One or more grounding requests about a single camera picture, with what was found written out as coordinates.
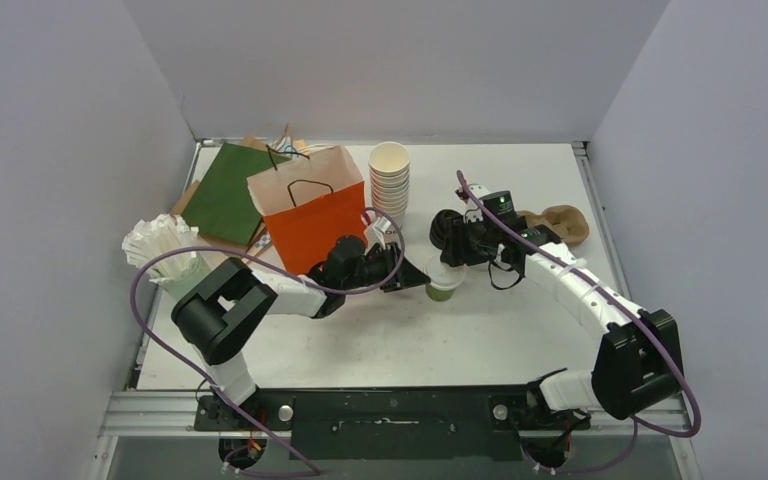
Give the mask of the orange paper bag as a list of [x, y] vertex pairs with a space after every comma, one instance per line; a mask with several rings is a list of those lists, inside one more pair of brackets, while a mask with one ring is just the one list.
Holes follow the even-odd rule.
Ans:
[[343, 236], [366, 241], [365, 182], [343, 146], [269, 165], [250, 176], [247, 185], [291, 273], [307, 273]]

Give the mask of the white plastic lid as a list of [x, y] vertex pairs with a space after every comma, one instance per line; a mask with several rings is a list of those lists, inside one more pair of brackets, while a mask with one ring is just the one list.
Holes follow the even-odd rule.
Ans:
[[457, 289], [466, 277], [464, 266], [451, 267], [442, 262], [438, 256], [428, 259], [424, 267], [425, 274], [429, 277], [428, 284], [441, 289]]

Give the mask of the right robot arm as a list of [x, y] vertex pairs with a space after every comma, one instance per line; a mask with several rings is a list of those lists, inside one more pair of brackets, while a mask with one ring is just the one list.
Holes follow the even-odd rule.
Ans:
[[585, 408], [624, 420], [680, 392], [683, 364], [671, 315], [649, 312], [608, 287], [550, 227], [516, 212], [509, 192], [471, 185], [456, 193], [466, 210], [441, 210], [430, 225], [441, 263], [515, 272], [551, 294], [598, 344], [592, 369], [537, 380], [537, 393], [525, 402], [534, 425], [549, 428], [566, 410]]

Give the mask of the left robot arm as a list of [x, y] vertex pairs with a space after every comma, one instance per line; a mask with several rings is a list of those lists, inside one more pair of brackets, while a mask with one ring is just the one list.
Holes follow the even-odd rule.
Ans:
[[389, 293], [429, 282], [428, 275], [402, 257], [398, 243], [366, 247], [360, 238], [348, 235], [297, 280], [228, 258], [198, 277], [177, 300], [171, 319], [198, 352], [213, 388], [225, 394], [220, 417], [244, 430], [257, 421], [259, 403], [243, 348], [266, 316], [321, 319], [344, 305], [346, 291]]

